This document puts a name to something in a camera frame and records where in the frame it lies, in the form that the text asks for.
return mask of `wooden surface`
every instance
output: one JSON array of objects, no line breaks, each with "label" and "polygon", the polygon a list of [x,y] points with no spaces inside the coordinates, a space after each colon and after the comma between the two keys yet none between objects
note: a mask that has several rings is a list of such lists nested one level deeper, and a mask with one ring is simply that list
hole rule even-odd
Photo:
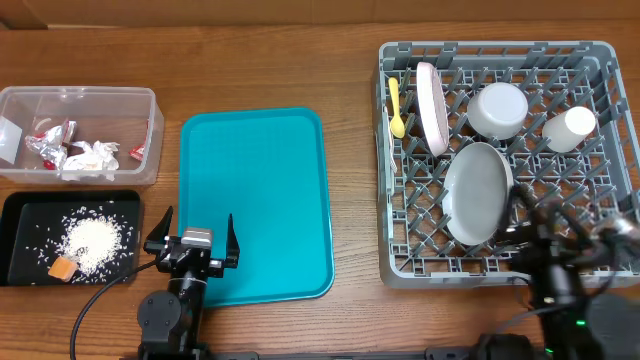
[{"label": "wooden surface", "polygon": [[[160,173],[154,186],[136,188],[146,203],[145,235],[168,205],[178,206],[179,134],[189,117],[313,109],[323,121],[335,283],[316,300],[210,310],[202,340],[216,351],[261,353],[465,345],[523,311],[511,289],[393,290],[378,274],[371,76],[382,43],[429,39],[608,41],[617,50],[633,117],[640,120],[640,25],[631,21],[10,31],[0,33],[0,88],[109,85],[156,92],[166,119]],[[41,188],[3,179],[0,201],[29,189]],[[140,261],[148,260],[144,255]],[[148,270],[131,286],[107,292],[82,324],[80,358],[133,353],[140,340],[138,303],[166,282],[167,275]],[[73,322],[96,290],[0,289],[0,359],[67,358]],[[640,297],[639,287],[622,292]],[[535,319],[512,331],[540,341]]]}]

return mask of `teal rectangular tray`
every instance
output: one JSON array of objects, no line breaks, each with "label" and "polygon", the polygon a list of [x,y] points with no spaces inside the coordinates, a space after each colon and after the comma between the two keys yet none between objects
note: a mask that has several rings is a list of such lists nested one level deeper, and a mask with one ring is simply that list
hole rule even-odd
[{"label": "teal rectangular tray", "polygon": [[213,230],[224,258],[227,218],[237,269],[209,279],[205,306],[322,296],[335,275],[320,118],[306,108],[199,114],[182,129],[179,234]]}]

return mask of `transparent container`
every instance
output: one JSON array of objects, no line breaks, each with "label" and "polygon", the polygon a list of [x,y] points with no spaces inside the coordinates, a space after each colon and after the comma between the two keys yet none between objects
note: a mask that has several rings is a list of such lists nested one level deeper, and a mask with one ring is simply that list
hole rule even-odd
[{"label": "transparent container", "polygon": [[[76,121],[72,141],[116,142],[119,168],[111,171],[47,170],[42,158],[25,146],[27,135],[40,134],[64,121]],[[164,117],[153,91],[97,86],[8,87],[0,92],[0,175],[19,183],[148,185],[156,181]],[[142,161],[129,152],[145,144]],[[81,154],[69,147],[69,156]]]}]

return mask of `orange sponge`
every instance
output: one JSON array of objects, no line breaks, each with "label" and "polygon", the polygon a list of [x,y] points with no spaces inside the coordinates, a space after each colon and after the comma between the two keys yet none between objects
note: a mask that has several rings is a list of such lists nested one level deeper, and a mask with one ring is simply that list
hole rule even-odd
[{"label": "orange sponge", "polygon": [[56,259],[53,265],[51,265],[51,269],[49,269],[49,276],[68,282],[71,280],[76,270],[78,270],[78,264],[61,256]]}]

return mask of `dish rack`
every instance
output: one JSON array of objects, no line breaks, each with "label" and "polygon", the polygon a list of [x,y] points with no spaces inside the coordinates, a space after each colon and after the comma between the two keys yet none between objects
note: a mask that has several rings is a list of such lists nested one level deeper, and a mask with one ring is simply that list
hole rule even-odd
[{"label": "dish rack", "polygon": [[[438,69],[449,114],[450,144],[438,158],[429,153],[419,125],[416,66],[422,61]],[[400,82],[407,128],[403,139],[389,132],[390,76]],[[478,135],[466,115],[471,97],[500,81],[524,91],[529,104],[522,130],[502,141]],[[380,47],[373,87],[380,275],[388,286],[507,285],[512,276],[523,276],[508,269],[517,250],[487,243],[466,246],[446,227],[441,203],[447,168],[473,142],[495,147],[508,160],[516,183],[529,185],[541,204],[561,201],[588,229],[616,212],[640,219],[640,150],[615,51],[607,43],[390,42]],[[542,125],[573,106],[591,109],[596,129],[572,152],[552,152]],[[524,209],[513,211],[521,220]],[[570,235],[566,228],[560,231]],[[640,262],[620,265],[613,286],[640,283]],[[609,275],[609,268],[601,267],[582,278],[595,287]]]}]

